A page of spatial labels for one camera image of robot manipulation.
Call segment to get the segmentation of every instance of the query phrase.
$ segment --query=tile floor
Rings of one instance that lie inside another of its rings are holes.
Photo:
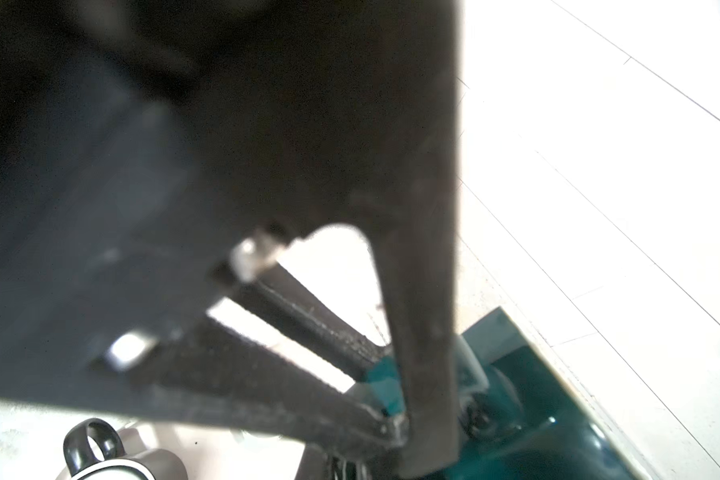
[[[504,306],[658,477],[720,479],[718,5],[461,7],[457,328]],[[294,245],[282,264],[383,344],[371,258],[359,232],[331,226]],[[214,315],[337,389],[351,385],[236,305],[219,304]],[[25,445],[38,446],[34,473],[57,475],[58,446],[39,440],[49,428],[60,440],[83,417],[0,403],[0,478],[15,476],[10,465],[22,465]],[[197,461],[213,455],[212,445],[237,452],[230,458],[266,448],[246,447],[229,430],[169,429],[172,448],[202,480],[225,471]],[[195,447],[198,438],[211,450]],[[281,475],[251,478],[290,475],[298,448],[281,447],[290,458]]]

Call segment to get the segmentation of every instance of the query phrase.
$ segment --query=mug handle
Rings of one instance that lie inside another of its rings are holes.
[[[64,460],[71,476],[77,475],[99,461],[88,443],[88,437],[99,446],[104,460],[125,455],[123,442],[112,425],[101,418],[88,418],[69,430],[64,437]]]

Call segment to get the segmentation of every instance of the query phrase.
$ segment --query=gray mug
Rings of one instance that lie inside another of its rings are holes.
[[[104,460],[96,458],[88,437],[96,442]],[[88,418],[67,433],[64,460],[71,480],[187,480],[181,459],[168,450],[153,448],[126,455],[117,431],[100,418]]]

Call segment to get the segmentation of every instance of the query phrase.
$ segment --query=teal surface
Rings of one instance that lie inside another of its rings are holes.
[[[462,337],[455,350],[464,441],[459,461],[433,476],[452,480],[635,478],[506,313],[494,310]],[[389,415],[404,412],[393,358],[376,365],[368,374],[368,384]]]

